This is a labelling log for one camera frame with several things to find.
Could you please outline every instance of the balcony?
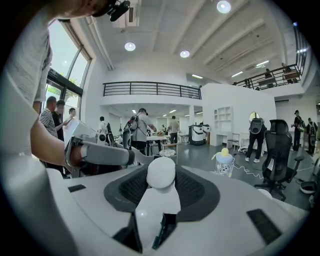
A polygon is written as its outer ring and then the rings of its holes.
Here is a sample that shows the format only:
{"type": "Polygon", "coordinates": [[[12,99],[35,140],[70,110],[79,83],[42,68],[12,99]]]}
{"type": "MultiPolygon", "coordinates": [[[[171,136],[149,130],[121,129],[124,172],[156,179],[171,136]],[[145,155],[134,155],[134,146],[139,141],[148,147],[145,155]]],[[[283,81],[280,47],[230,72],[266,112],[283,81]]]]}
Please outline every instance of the balcony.
{"type": "Polygon", "coordinates": [[[173,83],[149,81],[121,81],[103,84],[103,96],[114,95],[163,95],[201,100],[199,88],[173,83]]]}

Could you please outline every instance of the white desk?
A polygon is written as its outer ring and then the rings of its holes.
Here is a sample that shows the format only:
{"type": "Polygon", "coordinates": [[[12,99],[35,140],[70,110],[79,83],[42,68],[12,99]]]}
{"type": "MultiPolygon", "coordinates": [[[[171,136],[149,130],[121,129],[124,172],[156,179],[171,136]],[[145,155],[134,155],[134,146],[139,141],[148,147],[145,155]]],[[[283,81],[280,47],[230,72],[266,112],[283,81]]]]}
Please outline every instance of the white desk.
{"type": "Polygon", "coordinates": [[[147,136],[146,137],[146,155],[149,156],[149,147],[150,142],[156,141],[158,143],[159,152],[161,151],[161,141],[166,141],[167,138],[165,136],[147,136]]]}

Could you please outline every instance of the striped shirt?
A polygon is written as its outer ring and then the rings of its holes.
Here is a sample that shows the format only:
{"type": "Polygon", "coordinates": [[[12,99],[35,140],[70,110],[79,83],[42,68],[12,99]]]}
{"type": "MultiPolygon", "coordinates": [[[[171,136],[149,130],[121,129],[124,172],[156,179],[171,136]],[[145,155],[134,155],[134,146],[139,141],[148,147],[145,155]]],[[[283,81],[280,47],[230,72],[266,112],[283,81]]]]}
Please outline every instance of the striped shirt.
{"type": "Polygon", "coordinates": [[[55,127],[54,118],[51,114],[51,111],[47,108],[45,108],[40,116],[39,116],[40,122],[44,125],[46,130],[53,136],[58,138],[58,133],[55,127]]]}

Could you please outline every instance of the person's hand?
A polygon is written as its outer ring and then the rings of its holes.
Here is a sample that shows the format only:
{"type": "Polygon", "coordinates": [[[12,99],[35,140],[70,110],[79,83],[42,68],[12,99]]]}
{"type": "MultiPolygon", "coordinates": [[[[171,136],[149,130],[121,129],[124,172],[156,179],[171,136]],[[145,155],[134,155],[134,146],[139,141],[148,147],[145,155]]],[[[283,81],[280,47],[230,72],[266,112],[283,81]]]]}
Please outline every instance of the person's hand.
{"type": "Polygon", "coordinates": [[[77,166],[82,162],[82,157],[81,157],[81,147],[82,146],[83,145],[77,145],[77,146],[74,146],[73,148],[71,148],[70,161],[73,166],[77,166]]]}

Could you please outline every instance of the person's arm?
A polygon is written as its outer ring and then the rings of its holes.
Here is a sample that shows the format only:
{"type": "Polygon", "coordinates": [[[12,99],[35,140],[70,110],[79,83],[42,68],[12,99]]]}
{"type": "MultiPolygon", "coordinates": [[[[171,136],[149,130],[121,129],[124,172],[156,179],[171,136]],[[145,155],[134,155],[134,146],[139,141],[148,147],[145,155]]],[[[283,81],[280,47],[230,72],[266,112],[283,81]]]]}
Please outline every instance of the person's arm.
{"type": "Polygon", "coordinates": [[[55,130],[59,131],[63,126],[66,126],[69,123],[69,121],[64,121],[63,123],[59,124],[58,126],[55,127],[55,130]]]}

